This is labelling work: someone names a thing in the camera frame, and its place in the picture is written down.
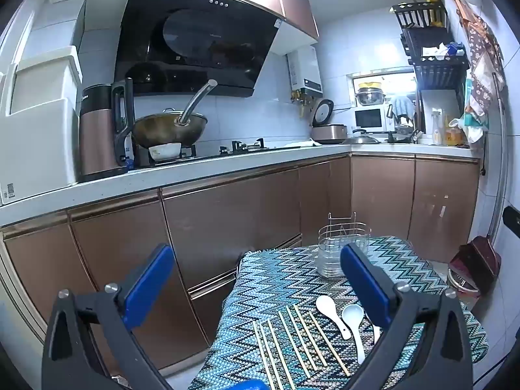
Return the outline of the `white ceramic spoon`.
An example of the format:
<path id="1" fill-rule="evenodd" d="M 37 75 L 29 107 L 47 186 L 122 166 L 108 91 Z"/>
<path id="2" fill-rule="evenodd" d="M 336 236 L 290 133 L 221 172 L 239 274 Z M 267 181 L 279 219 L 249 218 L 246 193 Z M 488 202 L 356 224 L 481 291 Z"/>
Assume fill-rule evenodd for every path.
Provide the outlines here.
<path id="1" fill-rule="evenodd" d="M 365 352 L 359 333 L 359 326 L 364 319 L 364 310 L 360 305 L 347 305 L 342 311 L 342 320 L 347 328 L 351 330 L 353 340 L 357 351 L 358 364 L 362 364 L 365 360 Z"/>
<path id="2" fill-rule="evenodd" d="M 323 316 L 334 323 L 344 340 L 348 340 L 352 337 L 347 325 L 339 318 L 336 304 L 330 296 L 319 296 L 316 301 L 316 307 L 319 313 L 322 313 Z"/>

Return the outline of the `wooden chopstick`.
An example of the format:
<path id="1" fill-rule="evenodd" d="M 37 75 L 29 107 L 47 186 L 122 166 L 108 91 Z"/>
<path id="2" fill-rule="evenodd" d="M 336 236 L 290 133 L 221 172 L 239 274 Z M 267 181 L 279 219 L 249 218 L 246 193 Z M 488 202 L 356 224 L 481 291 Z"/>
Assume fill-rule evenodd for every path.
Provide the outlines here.
<path id="1" fill-rule="evenodd" d="M 297 305 L 293 305 L 293 308 L 294 308 L 295 313 L 297 314 L 297 316 L 298 316 L 298 318 L 299 318 L 299 320 L 301 322 L 301 325 L 304 328 L 305 333 L 307 334 L 307 338 L 310 341 L 310 343 L 311 343 L 315 353 L 317 354 L 317 356 L 320 359 L 320 361 L 322 362 L 322 364 L 323 365 L 327 365 L 326 360 L 325 360 L 325 358 L 323 356 L 323 353 L 322 353 L 320 347 L 317 344 L 317 339 L 315 338 L 315 336 L 312 333 L 311 325 L 309 325 L 307 323 L 305 316 L 301 313 L 301 311 L 300 311 L 300 309 L 299 309 L 299 307 Z"/>
<path id="2" fill-rule="evenodd" d="M 288 367 L 287 367 L 287 364 L 286 364 L 286 359 L 284 358 L 283 351 L 282 351 L 282 349 L 281 349 L 281 347 L 280 347 L 280 344 L 279 344 L 278 338 L 277 338 L 277 336 L 276 336 L 276 334 L 275 334 L 275 332 L 274 332 L 274 328 L 273 328 L 273 326 L 272 326 L 271 320 L 268 319 L 267 323 L 268 323 L 268 327 L 270 328 L 271 336 L 272 336 L 272 339 L 273 339 L 273 341 L 274 341 L 275 347 L 276 347 L 276 349 L 277 349 L 277 353 L 278 353 L 278 355 L 279 355 L 280 362 L 281 362 L 281 364 L 282 364 L 282 366 L 283 366 L 283 369 L 284 369 L 284 371 L 285 371 L 285 373 L 286 373 L 286 376 L 287 376 L 287 380 L 288 380 L 288 382 L 289 382 L 289 385 L 291 386 L 291 389 L 292 389 L 292 390 L 295 390 L 296 387 L 295 387 L 295 385 L 294 385 L 293 378 L 292 378 L 292 376 L 291 376 L 290 371 L 288 370 Z"/>
<path id="3" fill-rule="evenodd" d="M 270 372 L 270 369 L 269 369 L 269 366 L 268 366 L 268 363 L 267 363 L 267 360 L 266 360 L 266 357 L 265 357 L 265 351 L 264 351 L 264 348 L 263 348 L 263 345 L 262 345 L 262 339 L 260 337 L 259 330 L 258 330 L 258 327 L 256 325 L 256 321 L 253 321 L 253 329 L 254 329 L 254 333 L 255 333 L 255 340 L 256 340 L 257 345 L 259 347 L 260 356 L 261 356 L 261 359 L 262 359 L 262 362 L 263 362 L 263 366 L 265 368 L 265 373 L 266 373 L 266 376 L 267 376 L 267 379 L 268 379 L 269 388 L 271 390 L 274 390 L 275 386 L 274 386 L 274 383 L 273 383 L 273 380 L 272 380 L 272 376 L 271 376 L 271 372 Z"/>
<path id="4" fill-rule="evenodd" d="M 304 373 L 305 373 L 306 377 L 309 379 L 310 378 L 310 374 L 309 374 L 309 371 L 307 369 L 307 365 L 304 363 L 303 358 L 301 357 L 301 353 L 299 352 L 299 350 L 298 350 L 298 348 L 296 346 L 296 343 L 295 343 L 294 339 L 292 338 L 293 336 L 291 335 L 291 333 L 289 331 L 288 325 L 286 325 L 286 321 L 284 319 L 284 316 L 281 313 L 281 311 L 279 311 L 278 314 L 279 314 L 279 318 L 281 320 L 281 323 L 283 325 L 283 328 L 285 329 L 286 334 L 288 336 L 288 339 L 289 339 L 289 341 L 290 341 L 290 343 L 292 345 L 292 349 L 293 349 L 295 355 L 297 356 L 297 358 L 298 358 L 298 360 L 300 362 L 301 368 L 304 370 Z"/>
<path id="5" fill-rule="evenodd" d="M 286 307 L 286 312 L 292 322 L 292 327 L 297 339 L 300 342 L 299 348 L 303 350 L 311 368 L 316 371 L 319 368 L 326 367 L 327 362 L 325 357 L 318 347 L 317 341 L 310 331 L 310 326 L 307 325 L 299 308 L 296 305 L 291 305 Z"/>
<path id="6" fill-rule="evenodd" d="M 344 372 L 344 374 L 347 376 L 347 377 L 350 377 L 352 376 L 352 374 L 350 373 L 350 371 L 347 369 L 347 367 L 344 365 L 344 362 L 342 361 L 342 359 L 340 358 L 340 356 L 338 355 L 338 353 L 336 352 L 336 350 L 334 349 L 334 347 L 332 346 L 332 343 L 330 342 L 330 340 L 328 339 L 327 335 L 323 332 L 323 329 L 321 328 L 320 324 L 318 323 L 316 317 L 313 315 L 312 312 L 308 312 L 308 315 L 309 317 L 312 319 L 315 327 L 317 328 L 319 334 L 321 335 L 321 337 L 323 338 L 325 344 L 327 345 L 327 347 L 329 348 L 330 352 L 332 353 L 332 355 L 335 357 L 336 361 L 338 362 L 339 366 L 341 367 L 342 371 Z"/>

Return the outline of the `white spray bottle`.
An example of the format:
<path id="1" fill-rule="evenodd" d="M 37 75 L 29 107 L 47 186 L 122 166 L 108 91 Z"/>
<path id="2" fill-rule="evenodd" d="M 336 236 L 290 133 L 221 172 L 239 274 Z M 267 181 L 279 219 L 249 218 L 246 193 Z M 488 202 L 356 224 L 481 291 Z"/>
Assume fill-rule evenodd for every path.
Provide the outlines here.
<path id="1" fill-rule="evenodd" d="M 432 109 L 432 140 L 433 145 L 442 145 L 442 109 Z"/>

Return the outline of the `yellow oil bottle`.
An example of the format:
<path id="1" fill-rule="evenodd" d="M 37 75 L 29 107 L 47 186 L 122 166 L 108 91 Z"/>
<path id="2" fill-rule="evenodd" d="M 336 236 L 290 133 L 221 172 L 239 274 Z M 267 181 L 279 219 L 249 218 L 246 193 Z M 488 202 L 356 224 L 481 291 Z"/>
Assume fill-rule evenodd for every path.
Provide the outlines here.
<path id="1" fill-rule="evenodd" d="M 459 118 L 445 121 L 444 143 L 448 146 L 457 146 L 464 143 L 463 130 L 459 128 Z"/>

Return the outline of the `white microwave oven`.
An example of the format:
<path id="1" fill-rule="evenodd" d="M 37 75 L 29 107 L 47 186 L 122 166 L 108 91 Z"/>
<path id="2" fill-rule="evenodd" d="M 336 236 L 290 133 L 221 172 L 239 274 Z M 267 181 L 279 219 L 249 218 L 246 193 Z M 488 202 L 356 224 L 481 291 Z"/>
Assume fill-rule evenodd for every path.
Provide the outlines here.
<path id="1" fill-rule="evenodd" d="M 353 115 L 355 126 L 370 133 L 385 133 L 394 131 L 394 122 L 387 117 L 385 106 L 368 106 L 355 108 Z"/>

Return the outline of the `white bowl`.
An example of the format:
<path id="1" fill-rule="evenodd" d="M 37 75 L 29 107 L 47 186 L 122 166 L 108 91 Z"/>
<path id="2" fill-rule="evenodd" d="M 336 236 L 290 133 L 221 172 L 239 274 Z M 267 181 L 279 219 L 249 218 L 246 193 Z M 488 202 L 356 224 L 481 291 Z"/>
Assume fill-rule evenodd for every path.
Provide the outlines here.
<path id="1" fill-rule="evenodd" d="M 171 161 L 178 159 L 181 155 L 182 144 L 181 143 L 169 143 L 155 145 L 148 149 L 151 158 L 159 163 L 165 161 Z"/>

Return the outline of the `brown rice cooker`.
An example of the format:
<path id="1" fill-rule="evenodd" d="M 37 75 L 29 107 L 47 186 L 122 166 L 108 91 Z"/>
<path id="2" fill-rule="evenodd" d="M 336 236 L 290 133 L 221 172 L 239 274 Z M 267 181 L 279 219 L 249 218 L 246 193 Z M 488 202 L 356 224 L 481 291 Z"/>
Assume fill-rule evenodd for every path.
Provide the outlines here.
<path id="1" fill-rule="evenodd" d="M 333 109 L 331 99 L 319 99 L 312 108 L 310 137 L 318 144 L 342 144 L 347 138 L 346 126 L 331 122 Z"/>

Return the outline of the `grey hanging towel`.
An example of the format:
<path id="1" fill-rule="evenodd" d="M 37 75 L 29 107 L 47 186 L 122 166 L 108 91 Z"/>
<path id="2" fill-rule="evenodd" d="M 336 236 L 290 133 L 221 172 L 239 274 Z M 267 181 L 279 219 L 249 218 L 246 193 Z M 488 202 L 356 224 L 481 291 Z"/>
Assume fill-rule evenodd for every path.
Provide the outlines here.
<path id="1" fill-rule="evenodd" d="M 394 96 L 390 100 L 393 114 L 399 118 L 402 116 L 412 120 L 415 114 L 415 105 L 406 95 Z"/>

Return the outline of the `steel pot yellow lid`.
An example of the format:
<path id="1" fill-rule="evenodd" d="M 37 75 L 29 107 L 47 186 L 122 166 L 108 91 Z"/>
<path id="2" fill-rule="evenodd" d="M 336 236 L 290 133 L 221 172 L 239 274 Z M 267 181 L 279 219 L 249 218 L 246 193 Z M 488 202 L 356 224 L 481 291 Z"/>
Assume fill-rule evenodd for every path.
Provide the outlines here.
<path id="1" fill-rule="evenodd" d="M 356 99 L 363 107 L 381 105 L 385 101 L 382 84 L 380 82 L 364 82 L 359 85 Z"/>

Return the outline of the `gas stove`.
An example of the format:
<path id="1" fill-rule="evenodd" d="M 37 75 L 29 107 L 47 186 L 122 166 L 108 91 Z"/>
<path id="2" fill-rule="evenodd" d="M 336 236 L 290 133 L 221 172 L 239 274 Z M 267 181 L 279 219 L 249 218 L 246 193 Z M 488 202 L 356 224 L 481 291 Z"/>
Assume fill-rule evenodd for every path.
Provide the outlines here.
<path id="1" fill-rule="evenodd" d="M 151 158 L 148 149 L 138 145 L 135 141 L 133 141 L 132 144 L 134 152 L 132 166 L 134 168 L 151 168 L 160 165 L 184 163 L 203 159 L 229 158 L 245 154 L 263 153 L 274 150 L 300 149 L 303 147 L 302 143 L 297 142 L 288 142 L 282 145 L 276 145 L 276 143 L 266 142 L 264 138 L 261 137 L 252 142 L 232 140 L 227 144 L 211 146 L 206 149 L 203 147 L 203 143 L 197 143 L 188 146 L 182 145 L 181 155 L 178 159 L 157 163 Z"/>

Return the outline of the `black dish rack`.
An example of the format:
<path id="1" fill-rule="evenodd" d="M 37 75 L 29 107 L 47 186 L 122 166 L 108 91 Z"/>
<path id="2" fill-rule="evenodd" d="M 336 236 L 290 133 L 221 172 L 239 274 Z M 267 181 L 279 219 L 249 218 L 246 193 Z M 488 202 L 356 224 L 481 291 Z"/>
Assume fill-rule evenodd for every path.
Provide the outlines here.
<path id="1" fill-rule="evenodd" d="M 442 114 L 463 114 L 466 72 L 465 47 L 456 42 L 441 2 L 401 3 L 390 8 L 401 28 L 401 43 L 415 73 L 419 129 L 430 135 L 436 102 L 447 102 Z"/>

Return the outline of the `hanging patterned apron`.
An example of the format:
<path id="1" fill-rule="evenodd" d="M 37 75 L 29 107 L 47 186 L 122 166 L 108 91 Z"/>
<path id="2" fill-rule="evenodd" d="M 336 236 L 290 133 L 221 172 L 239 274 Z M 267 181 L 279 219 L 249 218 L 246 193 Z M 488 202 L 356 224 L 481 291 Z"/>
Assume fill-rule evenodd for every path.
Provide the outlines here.
<path id="1" fill-rule="evenodd" d="M 471 90 L 464 103 L 463 133 L 469 144 L 476 144 L 489 129 L 489 112 L 498 102 L 504 87 L 503 54 L 485 20 L 474 13 L 464 0 L 454 0 L 463 27 L 469 53 Z"/>

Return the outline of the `white refrigerator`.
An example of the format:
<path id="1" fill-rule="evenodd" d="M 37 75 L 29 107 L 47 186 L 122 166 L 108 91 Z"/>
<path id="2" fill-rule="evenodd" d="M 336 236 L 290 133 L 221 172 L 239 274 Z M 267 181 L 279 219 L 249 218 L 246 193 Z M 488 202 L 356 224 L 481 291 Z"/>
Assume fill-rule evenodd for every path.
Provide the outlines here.
<path id="1" fill-rule="evenodd" d="M 85 0 L 46 3 L 1 94 L 1 203 L 78 181 L 78 46 Z"/>

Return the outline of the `white water heater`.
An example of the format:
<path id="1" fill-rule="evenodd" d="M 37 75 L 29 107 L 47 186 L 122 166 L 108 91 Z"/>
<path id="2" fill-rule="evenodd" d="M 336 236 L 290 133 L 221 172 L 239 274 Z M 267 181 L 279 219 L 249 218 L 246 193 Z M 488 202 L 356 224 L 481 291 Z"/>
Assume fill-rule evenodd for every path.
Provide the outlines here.
<path id="1" fill-rule="evenodd" d="M 303 46 L 286 55 L 290 82 L 293 91 L 323 94 L 322 81 L 317 61 L 317 51 Z"/>

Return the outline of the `black range hood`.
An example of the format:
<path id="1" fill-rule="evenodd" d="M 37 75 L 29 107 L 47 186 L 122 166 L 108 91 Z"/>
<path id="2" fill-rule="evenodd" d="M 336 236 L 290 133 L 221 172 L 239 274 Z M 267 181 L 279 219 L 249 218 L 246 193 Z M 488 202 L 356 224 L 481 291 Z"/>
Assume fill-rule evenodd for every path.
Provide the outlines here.
<path id="1" fill-rule="evenodd" d="M 237 0 L 128 0 L 115 80 L 136 95 L 213 94 L 248 98 L 278 32 L 277 17 Z"/>

